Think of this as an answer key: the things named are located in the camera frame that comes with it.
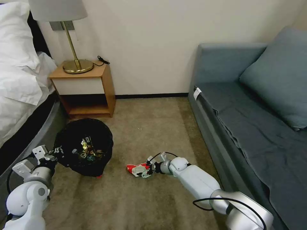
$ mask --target sofa armrest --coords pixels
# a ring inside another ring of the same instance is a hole
[[[266,49],[265,43],[208,44],[198,46],[191,87],[207,82],[237,81]]]

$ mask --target electrical outlet plate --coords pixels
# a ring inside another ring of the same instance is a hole
[[[51,28],[53,31],[59,31],[59,30],[64,30],[62,27],[61,22],[50,22]],[[74,24],[72,21],[65,21],[65,25],[68,30],[75,30]]]

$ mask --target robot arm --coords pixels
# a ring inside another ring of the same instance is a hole
[[[45,229],[42,214],[53,188],[51,178],[57,163],[56,150],[48,152],[42,145],[32,151],[38,161],[37,167],[25,159],[12,168],[24,179],[24,183],[15,188],[7,198],[6,207],[13,219],[6,222],[4,230]]]
[[[193,203],[204,210],[212,210],[228,215],[226,225],[231,230],[270,229],[273,215],[264,207],[241,192],[225,192],[219,183],[185,158],[169,160],[166,153],[161,154],[162,162],[148,158],[156,173],[177,177],[183,186],[197,199]]]

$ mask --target table lamp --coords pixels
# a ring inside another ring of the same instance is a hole
[[[64,28],[74,61],[65,61],[63,70],[66,73],[85,73],[94,68],[94,64],[88,60],[77,58],[65,21],[79,20],[87,17],[82,0],[29,0],[32,16],[36,21],[60,21]]]

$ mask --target sofa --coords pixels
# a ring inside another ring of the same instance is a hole
[[[294,130],[239,81],[266,48],[200,44],[188,98],[224,190],[270,211],[274,229],[305,229],[307,130]]]

